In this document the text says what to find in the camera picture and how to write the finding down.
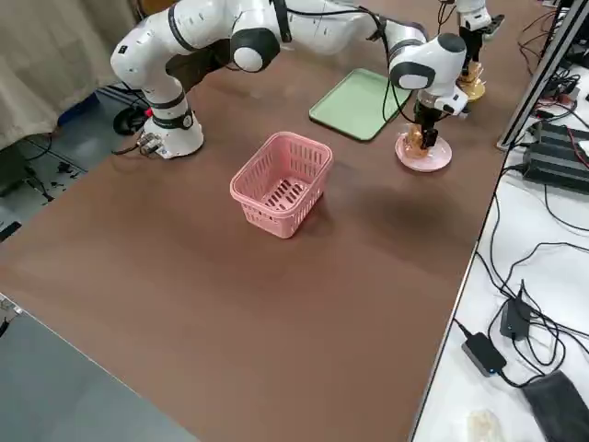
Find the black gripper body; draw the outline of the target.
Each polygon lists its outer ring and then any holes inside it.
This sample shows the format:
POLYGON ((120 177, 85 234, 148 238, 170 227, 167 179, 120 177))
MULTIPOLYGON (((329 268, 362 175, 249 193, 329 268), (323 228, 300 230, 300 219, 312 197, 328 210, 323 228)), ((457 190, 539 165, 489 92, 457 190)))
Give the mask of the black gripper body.
POLYGON ((465 27, 459 28, 459 36, 467 47, 465 64, 479 61, 479 51, 482 47, 482 30, 471 30, 465 27))
POLYGON ((414 103, 413 111, 414 111, 414 121, 416 122, 416 120, 415 120, 416 117, 418 117, 418 118, 422 117, 424 119, 423 125, 435 126, 435 124, 439 121, 439 119, 443 115, 443 112, 441 110, 425 106, 423 103, 421 103, 418 100, 414 103))

